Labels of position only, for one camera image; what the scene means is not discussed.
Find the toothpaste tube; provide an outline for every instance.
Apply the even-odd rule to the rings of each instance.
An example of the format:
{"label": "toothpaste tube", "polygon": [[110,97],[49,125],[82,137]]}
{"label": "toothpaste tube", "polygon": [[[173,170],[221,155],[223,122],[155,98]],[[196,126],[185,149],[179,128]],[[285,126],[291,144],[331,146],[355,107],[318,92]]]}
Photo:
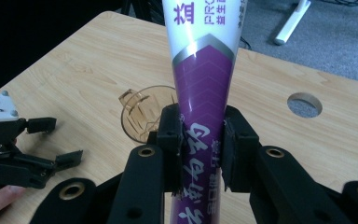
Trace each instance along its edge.
{"label": "toothpaste tube", "polygon": [[220,146],[247,0],[163,0],[181,120],[184,192],[171,223],[218,223]]}

